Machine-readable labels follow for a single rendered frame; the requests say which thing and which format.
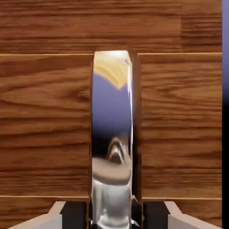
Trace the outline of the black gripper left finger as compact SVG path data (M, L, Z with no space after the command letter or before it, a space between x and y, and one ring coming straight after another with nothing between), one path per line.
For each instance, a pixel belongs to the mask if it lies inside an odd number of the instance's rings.
M48 213L8 229L87 229L87 203L56 201Z

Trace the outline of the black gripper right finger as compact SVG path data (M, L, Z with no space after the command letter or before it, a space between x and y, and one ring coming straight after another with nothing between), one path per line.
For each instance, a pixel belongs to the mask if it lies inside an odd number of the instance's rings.
M143 203L142 229L222 229L181 212L175 202Z

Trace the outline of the curved shiny metal handle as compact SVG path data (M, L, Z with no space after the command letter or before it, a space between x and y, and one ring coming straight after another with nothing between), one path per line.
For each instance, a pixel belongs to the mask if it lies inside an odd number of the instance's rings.
M91 226L141 229L138 55L129 50L96 51L91 98Z

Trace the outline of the brown wooden cabinet door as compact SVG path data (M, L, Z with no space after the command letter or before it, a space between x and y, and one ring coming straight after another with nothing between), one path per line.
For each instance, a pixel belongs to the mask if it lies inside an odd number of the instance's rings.
M220 53L140 54L142 195L220 199ZM89 192L92 54L0 56L0 196Z

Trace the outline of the brown wooden cabinet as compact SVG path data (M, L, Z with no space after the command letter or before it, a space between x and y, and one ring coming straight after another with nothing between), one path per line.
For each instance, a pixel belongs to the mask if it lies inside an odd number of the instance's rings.
M221 0L0 0L0 56L220 53ZM0 229L43 214L58 199L0 196ZM184 213L222 225L220 199L172 199Z

